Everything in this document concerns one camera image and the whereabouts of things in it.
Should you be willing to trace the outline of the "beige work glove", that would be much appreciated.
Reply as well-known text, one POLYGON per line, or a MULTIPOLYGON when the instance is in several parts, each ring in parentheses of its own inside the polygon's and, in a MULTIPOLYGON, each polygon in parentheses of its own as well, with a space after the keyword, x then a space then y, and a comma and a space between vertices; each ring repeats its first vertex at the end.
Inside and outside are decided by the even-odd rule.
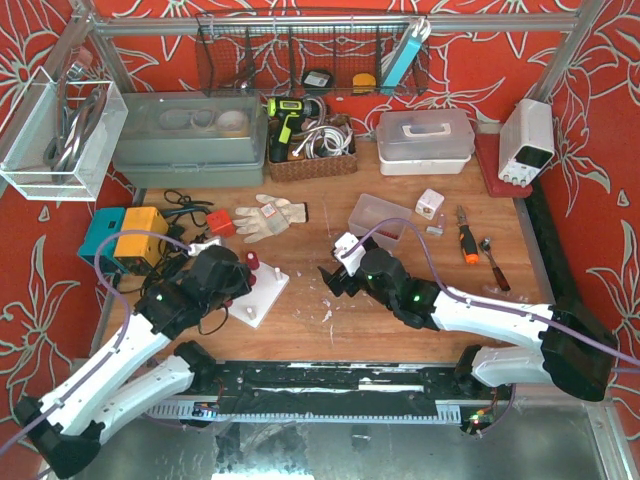
POLYGON ((305 202, 292 203, 288 199, 267 194, 256 194, 255 199, 260 203, 259 206, 236 208, 237 219, 232 221, 236 232, 244 236, 243 241, 246 244, 277 236, 292 224, 304 224, 309 221, 305 202))

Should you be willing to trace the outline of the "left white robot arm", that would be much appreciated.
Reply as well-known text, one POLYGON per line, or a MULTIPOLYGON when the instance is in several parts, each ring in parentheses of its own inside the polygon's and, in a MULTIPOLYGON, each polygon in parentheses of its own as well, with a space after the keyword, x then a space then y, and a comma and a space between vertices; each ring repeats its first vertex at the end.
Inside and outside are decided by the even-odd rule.
POLYGON ((19 401, 19 423, 58 478, 84 470, 119 429, 158 402, 213 384, 216 362, 195 341, 179 344, 147 373, 133 374, 210 312, 250 293, 251 275, 231 250, 204 249, 189 269, 150 287, 117 333, 68 380, 41 398, 19 401))

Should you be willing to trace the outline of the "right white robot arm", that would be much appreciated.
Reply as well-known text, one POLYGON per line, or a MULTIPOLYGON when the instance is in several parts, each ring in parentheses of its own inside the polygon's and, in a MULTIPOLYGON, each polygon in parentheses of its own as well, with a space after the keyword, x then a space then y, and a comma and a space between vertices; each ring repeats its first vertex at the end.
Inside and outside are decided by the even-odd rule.
POLYGON ((375 241, 351 233, 336 241, 332 254, 340 265, 321 276, 335 296, 364 292, 411 328, 504 342, 502 348, 471 346, 461 355, 463 374, 481 384, 552 384, 581 400, 603 400, 617 342, 580 301, 527 304, 471 295, 410 275, 375 241))

